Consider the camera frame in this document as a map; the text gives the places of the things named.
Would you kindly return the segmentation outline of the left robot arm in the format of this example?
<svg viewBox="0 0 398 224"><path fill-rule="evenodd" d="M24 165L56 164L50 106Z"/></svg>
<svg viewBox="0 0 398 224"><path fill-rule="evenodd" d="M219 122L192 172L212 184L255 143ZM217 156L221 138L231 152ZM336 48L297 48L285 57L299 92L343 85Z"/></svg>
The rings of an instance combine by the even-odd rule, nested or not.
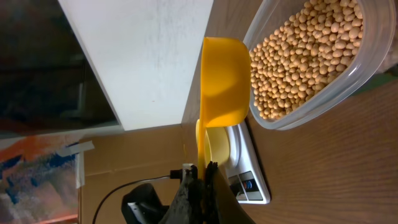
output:
<svg viewBox="0 0 398 224"><path fill-rule="evenodd" d="M134 188L123 197L121 212L127 224L159 223L168 205L163 205L152 184Z"/></svg>

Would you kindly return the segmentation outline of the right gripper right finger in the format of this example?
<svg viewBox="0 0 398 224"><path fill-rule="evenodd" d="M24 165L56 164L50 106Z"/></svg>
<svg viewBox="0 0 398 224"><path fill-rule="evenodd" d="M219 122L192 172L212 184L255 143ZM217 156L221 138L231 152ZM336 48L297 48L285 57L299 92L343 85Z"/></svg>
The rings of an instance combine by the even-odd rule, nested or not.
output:
<svg viewBox="0 0 398 224"><path fill-rule="evenodd" d="M236 200L217 162L211 161L207 165L205 187L205 223L255 224Z"/></svg>

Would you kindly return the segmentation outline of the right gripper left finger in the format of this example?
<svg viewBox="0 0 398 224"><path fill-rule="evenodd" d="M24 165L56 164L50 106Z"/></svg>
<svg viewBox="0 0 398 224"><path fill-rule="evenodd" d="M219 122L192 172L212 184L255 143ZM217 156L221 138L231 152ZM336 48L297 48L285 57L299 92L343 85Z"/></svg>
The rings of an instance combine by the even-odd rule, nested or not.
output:
<svg viewBox="0 0 398 224"><path fill-rule="evenodd" d="M205 183L198 179L198 169L195 165L192 167L192 173L184 181L182 181L182 169L178 172L173 170L170 176L175 177L177 174L181 180L180 186L160 223L202 224L204 222L202 200Z"/></svg>

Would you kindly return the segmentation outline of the yellow measuring scoop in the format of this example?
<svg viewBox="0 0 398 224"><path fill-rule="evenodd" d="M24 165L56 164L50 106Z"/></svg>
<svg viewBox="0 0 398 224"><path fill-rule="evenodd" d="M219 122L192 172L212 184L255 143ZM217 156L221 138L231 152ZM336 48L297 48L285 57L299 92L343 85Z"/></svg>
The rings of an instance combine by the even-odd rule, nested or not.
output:
<svg viewBox="0 0 398 224"><path fill-rule="evenodd" d="M251 59L238 39L205 37L200 65L198 178L205 178L206 128L234 126L249 110Z"/></svg>

